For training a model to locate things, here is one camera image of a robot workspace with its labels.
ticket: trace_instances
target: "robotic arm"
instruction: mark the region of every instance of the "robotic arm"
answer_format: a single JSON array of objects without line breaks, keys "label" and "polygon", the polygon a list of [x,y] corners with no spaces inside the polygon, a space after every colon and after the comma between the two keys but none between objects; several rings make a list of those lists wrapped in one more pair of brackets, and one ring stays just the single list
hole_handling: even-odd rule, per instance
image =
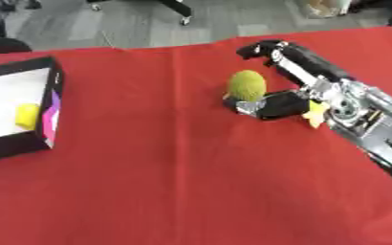
[{"label": "robotic arm", "polygon": [[237,54],[243,59],[266,57],[268,67],[299,87],[267,94],[258,102],[234,101],[238,113],[274,120],[306,113],[309,100],[326,103],[329,127],[392,174],[392,97],[295,43],[263,40]]}]

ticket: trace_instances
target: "yellow star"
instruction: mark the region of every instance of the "yellow star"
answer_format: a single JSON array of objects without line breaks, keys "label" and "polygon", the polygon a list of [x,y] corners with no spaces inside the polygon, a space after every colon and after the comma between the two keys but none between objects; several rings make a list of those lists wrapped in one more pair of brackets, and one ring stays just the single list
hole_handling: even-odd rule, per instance
[{"label": "yellow star", "polygon": [[313,100],[309,101],[309,111],[303,114],[303,118],[309,120],[309,124],[313,128],[319,128],[325,122],[324,113],[330,109],[327,103],[317,103]]}]

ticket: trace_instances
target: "table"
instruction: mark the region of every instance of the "table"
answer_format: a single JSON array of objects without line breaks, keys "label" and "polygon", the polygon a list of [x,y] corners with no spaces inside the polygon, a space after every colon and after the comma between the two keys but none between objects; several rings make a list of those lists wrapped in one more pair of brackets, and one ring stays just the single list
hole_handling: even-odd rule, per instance
[{"label": "table", "polygon": [[222,106],[240,70],[271,91],[292,86],[234,54],[267,37],[392,95],[386,27],[51,52],[67,75],[56,146],[0,160],[0,245],[391,245],[392,178],[358,149],[299,117],[260,122]]}]

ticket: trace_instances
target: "yellow sponge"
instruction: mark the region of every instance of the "yellow sponge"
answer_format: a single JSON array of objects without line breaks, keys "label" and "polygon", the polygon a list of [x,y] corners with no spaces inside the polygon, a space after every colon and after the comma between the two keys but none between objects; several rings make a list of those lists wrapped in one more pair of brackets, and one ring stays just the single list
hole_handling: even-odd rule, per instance
[{"label": "yellow sponge", "polygon": [[244,101],[257,101],[266,94],[266,81],[257,72],[238,72],[229,81],[229,96]]},{"label": "yellow sponge", "polygon": [[27,130],[34,130],[40,108],[35,103],[23,103],[17,107],[15,123]]}]

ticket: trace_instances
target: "chair wheel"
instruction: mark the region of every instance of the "chair wheel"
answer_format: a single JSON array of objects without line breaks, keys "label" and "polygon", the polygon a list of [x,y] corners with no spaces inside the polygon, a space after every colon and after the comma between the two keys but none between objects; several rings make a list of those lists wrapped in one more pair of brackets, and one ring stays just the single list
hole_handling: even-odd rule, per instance
[{"label": "chair wheel", "polygon": [[92,5],[92,11],[101,11],[101,7],[98,4],[93,4]]},{"label": "chair wheel", "polygon": [[32,0],[32,1],[29,1],[29,3],[28,3],[28,5],[27,5],[27,7],[25,8],[25,9],[27,9],[27,10],[39,10],[39,9],[41,9],[41,3],[40,2],[38,2],[37,0]]},{"label": "chair wheel", "polygon": [[183,17],[180,21],[180,24],[182,26],[187,26],[188,24],[190,24],[190,20],[191,20],[191,16],[189,17]]}]

